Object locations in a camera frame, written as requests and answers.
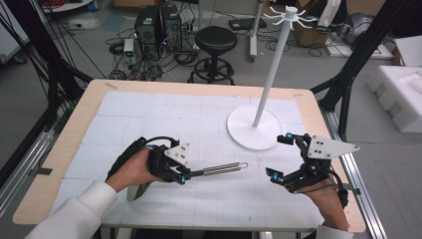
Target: human hand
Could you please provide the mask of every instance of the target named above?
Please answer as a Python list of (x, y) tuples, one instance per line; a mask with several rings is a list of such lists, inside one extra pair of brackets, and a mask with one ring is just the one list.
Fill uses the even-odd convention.
[(111, 186), (116, 192), (120, 192), (128, 186), (141, 185), (150, 181), (160, 181), (161, 179), (153, 176), (146, 166), (148, 153), (149, 149), (147, 148), (138, 151), (105, 183)]
[(338, 198), (337, 189), (329, 178), (312, 186), (304, 187), (298, 192), (313, 201), (325, 220), (324, 226), (347, 231), (347, 219)]

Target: black stool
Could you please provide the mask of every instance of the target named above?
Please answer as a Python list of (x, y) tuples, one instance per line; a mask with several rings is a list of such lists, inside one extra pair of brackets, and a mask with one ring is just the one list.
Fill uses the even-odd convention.
[[(229, 80), (234, 86), (232, 76), (235, 71), (227, 61), (220, 59), (219, 56), (233, 50), (237, 45), (236, 35), (222, 27), (206, 27), (199, 30), (195, 36), (196, 45), (206, 51), (211, 58), (199, 61), (193, 68), (187, 83), (194, 83), (193, 75), (205, 80), (208, 84)], [(199, 65), (204, 63), (204, 68), (199, 69)]]

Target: metal rail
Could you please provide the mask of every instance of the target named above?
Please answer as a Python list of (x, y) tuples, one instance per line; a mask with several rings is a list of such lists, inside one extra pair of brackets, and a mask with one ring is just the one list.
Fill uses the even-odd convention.
[[(326, 112), (321, 110), (322, 116), (325, 119), (325, 124), (328, 127), (331, 137), (333, 139), (341, 141), (341, 137), (338, 133), (338, 119), (335, 113)], [(354, 157), (351, 153), (348, 153), (340, 157), (341, 164), (347, 175), (349, 183), (353, 188), (358, 188), (359, 193), (355, 194), (356, 201), (360, 207), (360, 211), (366, 222), (366, 226), (373, 239), (386, 239), (384, 228), (382, 227), (381, 221), (376, 213), (375, 207), (369, 197), (369, 193), (360, 175), (359, 169), (357, 168)]]

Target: electronic equipment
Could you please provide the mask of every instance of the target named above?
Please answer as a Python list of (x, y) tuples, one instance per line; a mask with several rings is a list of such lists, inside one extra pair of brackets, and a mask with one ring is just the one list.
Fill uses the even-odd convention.
[(136, 53), (134, 51), (134, 40), (125, 39), (124, 40), (124, 57), (128, 66), (133, 66), (136, 64)]
[(159, 60), (163, 33), (157, 6), (141, 6), (134, 23), (143, 60)]
[(337, 27), (335, 32), (345, 43), (353, 46), (363, 37), (372, 20), (372, 17), (368, 17), (363, 13), (352, 13), (342, 25)]
[(177, 6), (166, 4), (161, 7), (164, 39), (170, 52), (182, 51), (181, 19)]
[[(229, 26), (232, 31), (251, 30), (254, 28), (255, 18), (235, 19), (229, 20)], [(264, 29), (267, 27), (267, 23), (260, 18), (258, 22), (258, 28)]]

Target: gray floor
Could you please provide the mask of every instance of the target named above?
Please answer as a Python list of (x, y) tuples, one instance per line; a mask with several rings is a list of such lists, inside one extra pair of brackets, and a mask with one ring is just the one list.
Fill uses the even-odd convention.
[[(78, 14), (71, 11), (62, 18)], [(105, 40), (116, 37), (116, 33), (130, 28), (134, 21), (129, 14), (118, 14), (108, 6), (95, 13), (103, 25), (96, 30), (75, 35), (75, 38), (99, 68), (108, 75), (112, 70), (113, 57)], [(212, 25), (227, 26), (230, 17), (215, 15)], [(269, 26), (266, 31), (277, 29)], [(248, 58), (248, 35), (239, 35), (239, 43), (233, 51), (224, 55), (236, 71), (235, 83), (239, 86), (264, 85), (274, 52), (259, 42), (258, 58), (251, 63)], [(87, 57), (66, 37), (78, 68), (88, 75), (102, 79)], [(313, 57), (309, 49), (291, 47), (283, 56), (273, 86), (276, 88), (310, 89), (334, 77), (346, 62), (346, 58), (334, 58), (320, 49), (321, 56)], [(354, 154), (372, 202), (380, 217), (388, 238), (422, 238), (422, 196), (419, 170), (422, 168), (420, 151), (422, 134), (400, 133), (390, 116), (378, 103), (365, 80), (381, 65), (390, 61), (370, 60), (358, 75), (352, 90), (347, 139), (361, 146)], [(174, 64), (164, 68), (171, 69)], [(175, 82), (185, 83), (190, 67), (177, 67), (169, 72)], [(158, 81), (171, 82), (168, 75)], [(28, 133), (46, 108), (46, 97), (31, 64), (7, 64), (0, 68), (0, 166)], [(32, 227), (15, 225), (12, 215), (16, 210), (30, 179), (15, 197), (14, 202), (0, 218), (2, 238), (23, 238)], [(295, 238), (293, 233), (275, 233), (276, 239)], [(356, 234), (354, 238), (370, 238), (368, 232)]]

